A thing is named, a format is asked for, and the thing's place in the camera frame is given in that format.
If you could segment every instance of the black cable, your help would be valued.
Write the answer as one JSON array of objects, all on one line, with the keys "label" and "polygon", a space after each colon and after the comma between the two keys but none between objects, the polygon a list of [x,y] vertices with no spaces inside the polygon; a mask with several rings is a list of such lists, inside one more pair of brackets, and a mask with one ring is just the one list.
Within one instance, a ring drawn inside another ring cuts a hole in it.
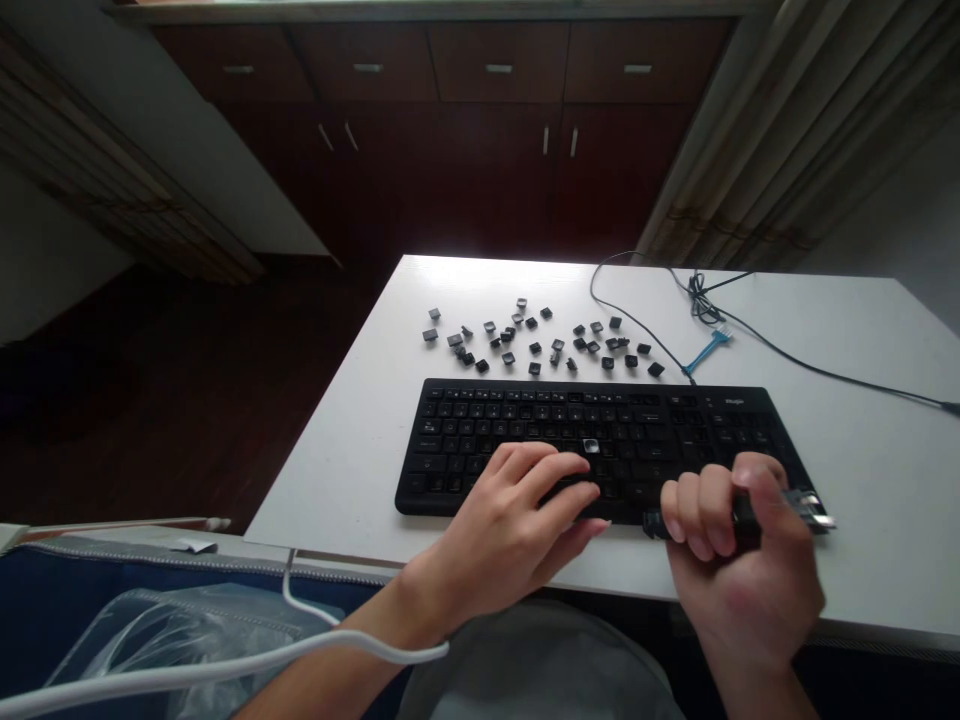
[{"label": "black cable", "polygon": [[667,355],[670,356],[670,359],[673,360],[673,361],[677,364],[677,367],[680,368],[680,372],[682,372],[682,373],[684,374],[684,376],[686,376],[687,380],[690,381],[690,384],[695,386],[695,385],[697,384],[696,381],[693,379],[693,377],[690,375],[690,373],[687,372],[687,369],[683,366],[683,363],[681,363],[679,360],[677,360],[676,357],[674,357],[674,354],[667,349],[667,346],[666,346],[666,345],[664,345],[662,342],[660,342],[660,338],[658,338],[656,335],[654,335],[654,334],[653,334],[653,331],[652,331],[650,328],[648,328],[648,327],[647,327],[646,325],[644,325],[642,322],[640,322],[639,320],[637,320],[633,315],[631,315],[630,313],[628,313],[628,312],[627,312],[626,310],[624,310],[622,307],[618,307],[618,306],[614,305],[614,304],[611,303],[611,302],[607,302],[606,300],[601,300],[600,298],[597,297],[597,294],[596,294],[595,292],[593,292],[593,283],[594,283],[594,281],[597,279],[597,273],[600,272],[600,268],[602,268],[604,265],[606,265],[608,262],[610,262],[610,261],[613,260],[614,258],[622,257],[623,255],[640,255],[641,257],[648,257],[647,255],[644,255],[644,254],[641,253],[641,252],[637,252],[636,250],[627,250],[626,252],[617,253],[616,255],[611,255],[611,256],[608,257],[606,260],[603,260],[599,265],[597,265],[597,269],[593,271],[593,276],[590,278],[590,297],[592,297],[594,300],[596,300],[598,303],[600,303],[600,304],[602,304],[602,305],[606,305],[606,306],[608,306],[608,307],[612,307],[612,308],[613,308],[614,310],[616,310],[617,312],[623,313],[623,314],[626,315],[628,318],[630,318],[631,320],[633,320],[637,325],[639,325],[639,326],[642,327],[644,330],[646,330],[646,331],[647,331],[647,334],[648,334],[650,337],[653,338],[654,342],[657,343],[657,345],[659,345],[659,346],[663,349],[663,351],[664,351]]},{"label": "black cable", "polygon": [[[617,255],[611,255],[606,260],[601,262],[600,265],[597,266],[597,269],[594,271],[593,278],[590,279],[590,296],[597,302],[603,303],[604,305],[609,305],[610,307],[613,307],[619,310],[620,312],[624,313],[624,315],[627,315],[627,317],[629,317],[631,320],[633,320],[638,325],[640,325],[640,327],[642,327],[644,330],[650,333],[650,336],[657,341],[657,344],[660,345],[660,347],[662,347],[667,352],[668,355],[670,355],[670,358],[675,363],[677,363],[677,365],[679,365],[681,369],[683,369],[683,366],[680,365],[679,361],[670,353],[669,350],[666,349],[666,347],[664,347],[663,343],[657,340],[657,337],[653,333],[651,333],[650,330],[645,325],[637,321],[633,316],[627,314],[621,308],[616,307],[616,305],[613,305],[612,303],[608,303],[604,300],[600,300],[594,294],[593,280],[597,277],[597,272],[600,270],[601,267],[603,267],[603,265],[605,265],[610,260],[623,255],[639,255],[640,257],[644,257],[651,260],[653,259],[653,258],[650,258],[649,255],[645,255],[644,253],[638,252],[636,250],[629,250],[627,252],[618,253]],[[741,278],[747,277],[752,273],[750,272],[742,273],[741,275],[732,277],[729,280],[725,280],[721,283],[717,283],[716,285],[711,285],[708,288],[704,288],[703,273],[699,272],[698,270],[693,271],[693,276],[691,276],[690,280],[688,281],[688,284],[684,286],[683,283],[680,282],[680,278],[678,278],[677,274],[673,271],[673,268],[664,267],[664,269],[670,272],[677,286],[681,290],[683,290],[685,293],[687,293],[687,295],[690,297],[690,302],[691,302],[690,315],[700,320],[700,322],[702,322],[704,325],[716,325],[717,323],[725,322],[726,318],[724,316],[726,316],[731,320],[734,320],[735,322],[739,323],[744,328],[746,328],[754,337],[756,337],[760,342],[762,342],[768,348],[773,350],[775,353],[777,353],[781,357],[786,358],[790,362],[799,365],[800,367],[806,370],[815,372],[818,375],[823,375],[824,377],[833,378],[834,380],[840,380],[841,382],[850,383],[851,385],[865,387],[869,390],[876,390],[877,392],[888,393],[890,395],[895,395],[895,396],[906,398],[906,399],[919,400],[921,402],[931,403],[933,405],[939,406],[940,408],[942,408],[943,410],[946,410],[952,415],[956,415],[957,417],[960,417],[960,403],[948,402],[945,400],[936,400],[934,398],[927,397],[926,395],[920,395],[918,393],[912,393],[906,390],[897,390],[896,388],[887,387],[885,385],[877,385],[875,383],[866,382],[865,380],[857,380],[856,378],[847,377],[846,375],[840,375],[839,373],[830,372],[829,370],[824,370],[823,368],[818,368],[815,365],[811,365],[810,363],[806,363],[803,360],[795,358],[786,350],[782,350],[778,346],[774,345],[770,340],[768,340],[759,332],[757,332],[757,330],[754,329],[751,325],[749,325],[745,320],[742,320],[741,318],[738,318],[736,315],[730,313],[729,311],[724,310],[723,308],[717,305],[714,305],[706,297],[706,293],[709,292],[710,290],[714,290],[722,285],[726,285],[727,283],[731,283],[731,282],[734,282],[735,280],[739,280]],[[690,379],[690,382],[693,383],[693,378],[690,377],[689,373],[687,373],[685,369],[683,370],[683,372],[684,372],[684,375],[686,375]]]}]

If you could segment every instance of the white table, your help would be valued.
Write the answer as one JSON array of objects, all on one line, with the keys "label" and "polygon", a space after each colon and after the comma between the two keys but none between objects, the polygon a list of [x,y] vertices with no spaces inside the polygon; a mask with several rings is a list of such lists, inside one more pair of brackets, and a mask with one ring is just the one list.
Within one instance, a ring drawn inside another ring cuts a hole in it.
[{"label": "white table", "polygon": [[[599,357],[577,352],[574,326],[614,313],[591,300],[593,265],[406,256],[400,262],[245,539],[374,564],[404,563],[439,537],[449,520],[406,517],[394,508],[402,458],[423,380],[531,379],[528,344],[541,381],[657,382],[646,364],[666,367],[660,381],[683,383],[654,345],[639,372],[618,359],[612,374]],[[683,282],[689,271],[678,271]],[[707,284],[733,273],[708,271]],[[710,331],[690,317],[689,302],[662,269],[606,267],[597,294],[644,321],[681,362],[706,345]],[[517,297],[536,313],[510,350],[513,368],[491,350],[483,323],[510,324]],[[758,274],[710,294],[786,351],[854,377],[960,400],[960,341],[899,283],[889,279]],[[553,319],[539,310],[549,306]],[[438,307],[440,338],[424,343]],[[486,358],[481,376],[463,367],[446,336],[473,329],[467,347]],[[824,617],[874,628],[960,636],[960,419],[940,410],[820,377],[787,362],[745,330],[695,373],[702,385],[767,388],[838,529],[819,543],[827,595]],[[613,331],[605,331],[603,338]],[[650,341],[624,318],[617,335],[635,347]],[[554,338],[563,359],[547,362]],[[556,578],[558,587],[675,599],[662,543],[639,528],[614,526]]]}]

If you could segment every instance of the wooden cabinet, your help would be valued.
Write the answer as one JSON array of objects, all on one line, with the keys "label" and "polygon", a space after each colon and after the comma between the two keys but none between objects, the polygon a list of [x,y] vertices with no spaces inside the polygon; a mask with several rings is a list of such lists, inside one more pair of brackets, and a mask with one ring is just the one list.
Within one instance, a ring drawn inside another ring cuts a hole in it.
[{"label": "wooden cabinet", "polygon": [[321,100],[437,100],[427,31],[423,25],[293,25],[290,34]]},{"label": "wooden cabinet", "polygon": [[155,32],[330,251],[382,280],[403,253],[596,262],[633,249],[731,25]]},{"label": "wooden cabinet", "polygon": [[693,105],[565,105],[553,239],[596,262],[632,250],[657,199]]},{"label": "wooden cabinet", "polygon": [[153,34],[206,100],[313,100],[279,25],[161,26]]}]

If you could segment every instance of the hand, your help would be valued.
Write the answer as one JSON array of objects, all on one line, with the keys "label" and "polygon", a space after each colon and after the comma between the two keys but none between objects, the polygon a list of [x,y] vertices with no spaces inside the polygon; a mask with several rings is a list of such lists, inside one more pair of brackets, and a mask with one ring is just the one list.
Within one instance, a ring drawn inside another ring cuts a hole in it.
[{"label": "hand", "polygon": [[546,443],[506,443],[443,536],[404,568],[401,580],[441,634],[509,607],[545,585],[609,527],[577,515],[600,495],[593,483],[565,488],[539,509],[560,478],[589,463]]},{"label": "hand", "polygon": [[[760,549],[733,561],[734,488],[750,493],[763,531]],[[663,486],[667,554],[680,604],[708,656],[758,672],[790,670],[825,600],[809,528],[783,500],[783,466],[758,453],[737,456],[733,473],[708,465]]]}]

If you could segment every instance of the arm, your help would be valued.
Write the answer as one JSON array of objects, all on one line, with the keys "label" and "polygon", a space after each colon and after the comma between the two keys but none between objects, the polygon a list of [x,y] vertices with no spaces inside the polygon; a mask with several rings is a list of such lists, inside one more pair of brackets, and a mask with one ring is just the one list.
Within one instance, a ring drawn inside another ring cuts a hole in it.
[{"label": "arm", "polygon": [[[786,480],[773,458],[741,453],[733,473],[708,465],[666,483],[660,497],[680,603],[735,720],[817,717],[791,662],[825,601],[813,537],[780,494]],[[726,561],[736,552],[737,490],[750,494],[763,535],[759,550]]]},{"label": "arm", "polygon": [[[574,523],[600,494],[593,483],[568,487],[538,508],[560,478],[588,470],[582,457],[544,443],[501,445],[436,544],[339,627],[402,649],[427,648],[542,587],[609,526]],[[402,669],[362,650],[319,650],[287,668],[237,717],[358,718]]]}]

